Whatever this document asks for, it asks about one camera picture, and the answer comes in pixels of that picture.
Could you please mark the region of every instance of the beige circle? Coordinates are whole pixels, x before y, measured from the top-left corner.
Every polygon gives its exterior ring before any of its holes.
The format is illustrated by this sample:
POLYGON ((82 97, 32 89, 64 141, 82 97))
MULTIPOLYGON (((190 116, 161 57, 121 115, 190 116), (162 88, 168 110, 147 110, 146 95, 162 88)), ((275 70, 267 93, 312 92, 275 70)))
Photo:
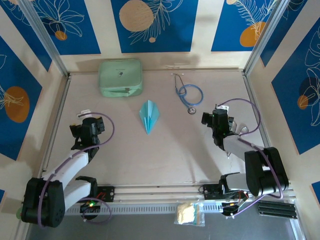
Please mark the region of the beige circle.
POLYGON ((18 0, 8 0, 10 3, 14 4, 14 5, 18 5, 18 0))
POLYGON ((150 43, 153 44, 155 41, 156 41, 156 39, 155 39, 154 37, 150 37, 150 38, 149 38, 149 42, 150 42, 150 43))
POLYGON ((229 5, 235 4, 237 0, 226 0, 226 3, 229 5))
POLYGON ((124 28, 131 32, 144 31, 154 22, 151 8, 141 0, 126 2, 120 9, 119 17, 124 28))

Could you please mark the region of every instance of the robotic arm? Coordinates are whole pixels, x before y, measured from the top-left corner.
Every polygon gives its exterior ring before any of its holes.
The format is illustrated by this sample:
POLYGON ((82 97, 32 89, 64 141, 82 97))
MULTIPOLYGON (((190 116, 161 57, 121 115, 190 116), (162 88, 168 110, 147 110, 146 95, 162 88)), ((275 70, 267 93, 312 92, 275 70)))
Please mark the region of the robotic arm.
POLYGON ((278 150, 275 147, 255 146, 242 139, 231 131, 233 120, 233 117, 228 116, 227 110, 219 108, 215 108, 212 114, 204 112, 202 115, 202 124, 212 129, 214 144, 223 151, 236 155, 245 163, 245 173, 222 175, 219 184, 211 190, 213 195, 224 196, 229 192, 242 190, 258 197, 279 192, 271 170, 263 169, 263 166, 268 167, 268 164, 261 151, 267 156, 281 189, 288 189, 289 180, 278 150))
MULTIPOLYGON (((72 156, 80 150, 100 144, 98 135, 105 130, 105 126, 102 117, 87 117, 83 119, 81 125, 71 125, 70 130, 75 138, 70 152, 70 156, 72 156)), ((65 211, 73 204, 87 196, 95 197, 98 191, 95 178, 80 176, 75 179, 75 182, 70 183, 70 181, 90 163, 98 150, 98 146, 85 150, 42 178, 31 178, 26 185, 21 220, 25 223, 38 223, 38 205, 41 192, 46 181, 57 169, 59 171, 50 179, 42 201, 41 222, 44 226, 57 227, 62 222, 65 211)))

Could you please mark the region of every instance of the plastic bag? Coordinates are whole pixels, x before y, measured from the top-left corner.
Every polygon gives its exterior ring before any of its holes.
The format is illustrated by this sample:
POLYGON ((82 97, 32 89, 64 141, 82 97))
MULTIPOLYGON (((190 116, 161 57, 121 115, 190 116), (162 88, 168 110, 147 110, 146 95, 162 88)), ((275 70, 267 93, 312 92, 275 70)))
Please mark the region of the plastic bag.
POLYGON ((204 204, 201 202, 185 202, 176 208, 175 224, 205 226, 204 204))

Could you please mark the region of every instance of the light blue origami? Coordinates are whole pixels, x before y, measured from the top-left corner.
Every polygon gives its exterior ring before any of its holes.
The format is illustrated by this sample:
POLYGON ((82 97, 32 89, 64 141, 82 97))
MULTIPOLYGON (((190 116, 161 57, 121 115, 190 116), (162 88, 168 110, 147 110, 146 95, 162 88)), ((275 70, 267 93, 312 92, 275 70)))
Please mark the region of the light blue origami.
POLYGON ((149 135, 160 116, 157 104, 150 100, 146 101, 142 105, 139 114, 145 131, 149 135))

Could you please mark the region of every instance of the orange circle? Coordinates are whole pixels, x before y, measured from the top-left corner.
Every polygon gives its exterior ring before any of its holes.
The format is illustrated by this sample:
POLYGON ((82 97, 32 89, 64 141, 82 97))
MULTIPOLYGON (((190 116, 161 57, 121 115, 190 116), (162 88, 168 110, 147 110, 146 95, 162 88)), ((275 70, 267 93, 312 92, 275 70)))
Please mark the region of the orange circle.
POLYGON ((4 95, 6 115, 16 123, 23 123, 29 114, 30 102, 27 92, 19 86, 10 87, 4 95))
POLYGON ((67 40, 67 34, 63 31, 56 31, 54 35, 60 41, 67 40))
POLYGON ((153 44, 153 43, 156 42, 156 39, 155 39, 154 37, 150 37, 150 38, 149 38, 149 42, 153 44))
POLYGON ((266 23, 264 21, 260 21, 254 25, 247 27, 241 33, 240 44, 243 47, 254 47, 265 25, 266 23))
POLYGON ((298 107, 302 110, 308 107, 308 98, 305 95, 301 95, 298 98, 298 107))

